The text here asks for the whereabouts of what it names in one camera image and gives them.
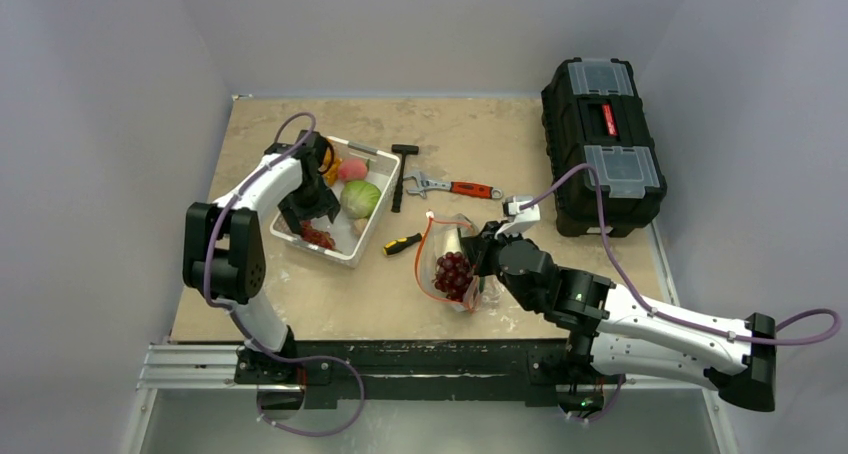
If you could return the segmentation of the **small red grape cluster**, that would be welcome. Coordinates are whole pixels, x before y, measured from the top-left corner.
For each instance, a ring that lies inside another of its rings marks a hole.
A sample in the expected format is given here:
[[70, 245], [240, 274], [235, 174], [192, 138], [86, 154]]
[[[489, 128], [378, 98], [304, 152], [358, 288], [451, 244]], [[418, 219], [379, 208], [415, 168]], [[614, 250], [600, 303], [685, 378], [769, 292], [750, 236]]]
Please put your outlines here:
[[330, 251], [336, 250], [336, 242], [328, 231], [316, 229], [310, 221], [301, 222], [300, 227], [303, 241]]

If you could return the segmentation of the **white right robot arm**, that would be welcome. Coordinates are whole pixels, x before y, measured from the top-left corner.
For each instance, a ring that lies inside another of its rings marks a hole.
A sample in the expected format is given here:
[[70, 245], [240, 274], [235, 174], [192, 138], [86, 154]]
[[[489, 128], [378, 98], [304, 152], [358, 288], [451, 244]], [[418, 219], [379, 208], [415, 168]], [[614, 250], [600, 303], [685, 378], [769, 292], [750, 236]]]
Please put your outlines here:
[[775, 410], [773, 318], [723, 318], [638, 299], [624, 284], [557, 265], [522, 235], [498, 235], [500, 226], [489, 222], [460, 246], [476, 275], [494, 277], [523, 310], [569, 331], [571, 347], [561, 355], [569, 378], [663, 377], [714, 390], [742, 409]]

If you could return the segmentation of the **clear zip top bag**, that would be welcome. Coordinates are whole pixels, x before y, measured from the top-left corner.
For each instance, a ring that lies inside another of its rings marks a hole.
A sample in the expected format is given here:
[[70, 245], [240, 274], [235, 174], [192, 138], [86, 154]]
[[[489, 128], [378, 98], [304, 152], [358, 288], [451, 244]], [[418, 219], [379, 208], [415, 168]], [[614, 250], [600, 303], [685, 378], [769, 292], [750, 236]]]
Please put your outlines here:
[[463, 214], [428, 211], [426, 217], [414, 265], [421, 291], [457, 312], [493, 311], [497, 306], [494, 283], [473, 273], [470, 251], [461, 243], [478, 234], [478, 226]]

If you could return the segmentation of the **purple toy grape bunch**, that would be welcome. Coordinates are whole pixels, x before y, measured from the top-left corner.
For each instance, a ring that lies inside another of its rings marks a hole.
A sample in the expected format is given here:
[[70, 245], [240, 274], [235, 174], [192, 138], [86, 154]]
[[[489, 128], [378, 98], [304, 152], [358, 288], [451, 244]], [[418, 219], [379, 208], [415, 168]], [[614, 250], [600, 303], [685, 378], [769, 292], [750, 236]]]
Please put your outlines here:
[[447, 252], [436, 260], [433, 286], [437, 291], [445, 294], [448, 300], [461, 302], [473, 277], [471, 265], [464, 253]]

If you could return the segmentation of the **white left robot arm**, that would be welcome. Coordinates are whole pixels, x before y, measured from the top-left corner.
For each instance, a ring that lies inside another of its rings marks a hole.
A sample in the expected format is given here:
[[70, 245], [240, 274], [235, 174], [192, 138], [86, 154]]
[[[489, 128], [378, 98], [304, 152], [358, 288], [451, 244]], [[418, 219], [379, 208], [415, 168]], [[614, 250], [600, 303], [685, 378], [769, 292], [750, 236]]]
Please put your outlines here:
[[300, 359], [289, 326], [263, 290], [267, 268], [261, 228], [272, 213], [279, 213], [295, 235], [314, 219], [334, 221], [341, 207], [324, 179], [324, 161], [334, 157], [329, 140], [304, 130], [293, 144], [273, 143], [228, 194], [195, 202], [186, 212], [185, 285], [226, 312], [246, 347], [261, 353], [260, 371], [275, 383], [292, 379]]

